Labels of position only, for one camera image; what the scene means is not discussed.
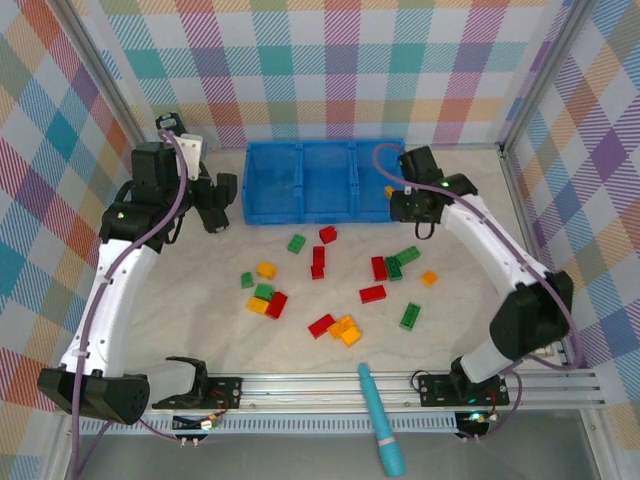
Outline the orange printed lego brick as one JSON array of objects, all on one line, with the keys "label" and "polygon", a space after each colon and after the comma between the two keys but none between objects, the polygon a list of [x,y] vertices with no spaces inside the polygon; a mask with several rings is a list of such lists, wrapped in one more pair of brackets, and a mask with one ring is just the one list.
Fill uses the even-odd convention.
[{"label": "orange printed lego brick", "polygon": [[340,338],[347,330],[356,326],[355,321],[349,315],[342,317],[340,320],[334,322],[328,327],[328,333],[334,338]]}]

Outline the teal pen-shaped tool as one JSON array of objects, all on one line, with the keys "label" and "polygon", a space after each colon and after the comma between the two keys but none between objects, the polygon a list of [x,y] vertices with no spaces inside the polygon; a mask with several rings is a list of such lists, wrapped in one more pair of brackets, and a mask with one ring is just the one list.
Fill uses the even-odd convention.
[{"label": "teal pen-shaped tool", "polygon": [[383,469],[390,478],[400,477],[406,473],[404,456],[394,437],[376,383],[366,363],[358,366],[358,376]]}]

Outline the aluminium left frame post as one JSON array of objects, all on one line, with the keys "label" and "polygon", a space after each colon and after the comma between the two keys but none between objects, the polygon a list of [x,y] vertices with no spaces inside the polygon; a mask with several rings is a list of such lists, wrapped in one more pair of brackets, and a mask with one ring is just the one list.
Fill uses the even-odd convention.
[{"label": "aluminium left frame post", "polygon": [[132,143],[156,137],[153,112],[100,0],[50,0]]}]

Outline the aluminium frame post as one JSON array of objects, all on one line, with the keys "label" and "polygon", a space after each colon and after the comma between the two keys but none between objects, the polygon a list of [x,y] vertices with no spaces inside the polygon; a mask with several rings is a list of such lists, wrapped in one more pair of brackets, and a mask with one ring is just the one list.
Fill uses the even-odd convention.
[{"label": "aluminium frame post", "polygon": [[598,1],[599,0],[574,0],[570,5],[563,23],[558,28],[556,38],[542,57],[540,69],[532,81],[531,88],[521,101],[520,107],[516,111],[504,138],[497,143],[499,151],[502,154],[511,151],[525,133],[535,110],[540,105],[547,89],[555,80],[572,45],[581,32],[585,22],[589,19]]},{"label": "aluminium frame post", "polygon": [[156,137],[153,112],[100,0],[50,0],[132,143]]}]

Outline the aluminium right side rail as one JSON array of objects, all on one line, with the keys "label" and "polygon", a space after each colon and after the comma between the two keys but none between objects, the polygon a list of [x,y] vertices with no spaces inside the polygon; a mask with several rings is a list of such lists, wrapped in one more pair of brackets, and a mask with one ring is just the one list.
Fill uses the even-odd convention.
[{"label": "aluminium right side rail", "polygon": [[[506,185],[509,190],[511,201],[513,203],[515,215],[520,227],[521,235],[524,242],[524,248],[531,257],[542,263],[543,260],[541,257],[540,248],[536,242],[534,230],[529,223],[525,199],[519,187],[515,171],[511,165],[508,152],[502,145],[498,145],[497,153],[500,166],[505,177]],[[560,366],[567,366],[571,361],[574,360],[574,352],[571,345],[570,337],[565,337],[562,340],[556,342],[554,348],[556,349]]]}]

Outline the aluminium rail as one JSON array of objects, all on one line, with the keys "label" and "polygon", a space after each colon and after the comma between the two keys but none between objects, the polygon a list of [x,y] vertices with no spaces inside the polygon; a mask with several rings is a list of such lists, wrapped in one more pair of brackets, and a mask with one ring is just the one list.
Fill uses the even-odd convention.
[{"label": "aluminium rail", "polygon": [[[518,404],[529,410],[581,410],[602,408],[604,395],[590,370],[559,372],[525,369],[504,379],[509,393],[507,406],[422,407],[418,376],[410,372],[379,372],[372,375],[384,407],[390,412],[506,410]],[[240,407],[233,413],[356,413],[365,410],[357,373],[243,374]],[[200,415],[208,410],[148,409]]]},{"label": "aluminium rail", "polygon": [[[519,187],[515,171],[511,165],[508,152],[502,145],[498,145],[497,153],[500,166],[505,177],[506,185],[509,190],[511,201],[513,203],[515,215],[520,227],[521,235],[524,242],[524,248],[531,257],[542,263],[543,260],[541,257],[540,248],[536,242],[534,230],[529,223],[525,199]],[[565,337],[562,340],[556,342],[554,348],[556,349],[560,366],[567,366],[571,361],[574,360],[574,352],[571,345],[570,337]]]}]

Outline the aluminium right frame post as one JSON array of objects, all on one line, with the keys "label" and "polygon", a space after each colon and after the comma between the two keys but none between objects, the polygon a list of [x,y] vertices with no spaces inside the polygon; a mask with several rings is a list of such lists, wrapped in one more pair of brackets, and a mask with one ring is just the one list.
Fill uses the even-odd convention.
[{"label": "aluminium right frame post", "polygon": [[497,143],[499,151],[502,154],[511,151],[525,133],[535,110],[540,105],[547,89],[555,80],[572,45],[581,32],[585,22],[589,19],[598,1],[599,0],[574,0],[570,5],[563,23],[558,28],[556,38],[542,57],[540,69],[532,81],[531,88],[521,101],[520,107],[516,111],[504,138]]}]

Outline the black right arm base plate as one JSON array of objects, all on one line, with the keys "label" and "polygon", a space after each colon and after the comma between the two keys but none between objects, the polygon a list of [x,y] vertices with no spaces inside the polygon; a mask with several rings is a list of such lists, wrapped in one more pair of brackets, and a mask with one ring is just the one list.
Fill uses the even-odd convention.
[{"label": "black right arm base plate", "polygon": [[457,385],[449,375],[418,376],[422,407],[507,406],[510,403],[506,382],[498,375],[481,383]]}]

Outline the aluminium front rail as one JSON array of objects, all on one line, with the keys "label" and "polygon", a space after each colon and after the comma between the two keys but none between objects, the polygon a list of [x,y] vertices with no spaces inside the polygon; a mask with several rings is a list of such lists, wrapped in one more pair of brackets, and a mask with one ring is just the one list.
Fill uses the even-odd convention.
[{"label": "aluminium front rail", "polygon": [[[590,370],[559,372],[525,369],[504,379],[509,393],[507,406],[422,407],[418,376],[410,372],[379,372],[372,375],[384,407],[390,412],[506,410],[518,404],[529,410],[581,410],[602,408],[604,395]],[[356,413],[365,410],[357,373],[243,374],[240,407],[233,413]],[[208,410],[148,409],[200,415]]]}]

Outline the black right connector bracket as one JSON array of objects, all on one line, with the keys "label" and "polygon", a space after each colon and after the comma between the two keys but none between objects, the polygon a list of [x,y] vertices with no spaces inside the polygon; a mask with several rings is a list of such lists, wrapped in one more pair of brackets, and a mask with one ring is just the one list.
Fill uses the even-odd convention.
[{"label": "black right connector bracket", "polygon": [[488,411],[456,412],[455,435],[463,441],[479,442],[498,431],[501,423]]}]

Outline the black connector bracket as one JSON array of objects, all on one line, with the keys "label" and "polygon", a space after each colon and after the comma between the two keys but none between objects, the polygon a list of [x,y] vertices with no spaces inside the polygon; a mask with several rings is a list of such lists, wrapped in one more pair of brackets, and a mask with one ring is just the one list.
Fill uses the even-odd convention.
[{"label": "black connector bracket", "polygon": [[463,441],[479,442],[498,431],[501,423],[488,411],[456,412],[455,435]]},{"label": "black connector bracket", "polygon": [[199,418],[174,415],[172,417],[172,432],[180,441],[182,448],[187,444],[198,448],[211,431],[222,424],[223,420],[224,414],[222,412],[211,413]]}]

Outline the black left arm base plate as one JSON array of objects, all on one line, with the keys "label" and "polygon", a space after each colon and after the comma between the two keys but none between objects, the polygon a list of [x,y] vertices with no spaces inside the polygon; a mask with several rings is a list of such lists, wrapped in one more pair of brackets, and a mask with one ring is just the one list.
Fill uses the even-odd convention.
[{"label": "black left arm base plate", "polygon": [[151,408],[173,410],[236,410],[242,394],[241,377],[209,377],[197,380],[187,393],[176,394],[158,402]]}]

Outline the black left connector bracket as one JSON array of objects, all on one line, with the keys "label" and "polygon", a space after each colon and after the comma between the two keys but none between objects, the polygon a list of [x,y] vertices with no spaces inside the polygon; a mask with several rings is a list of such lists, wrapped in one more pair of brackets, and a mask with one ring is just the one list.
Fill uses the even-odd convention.
[{"label": "black left connector bracket", "polygon": [[172,417],[172,432],[180,441],[182,448],[187,444],[198,448],[211,431],[222,424],[223,420],[224,414],[222,412],[211,413],[199,418],[174,415]]}]

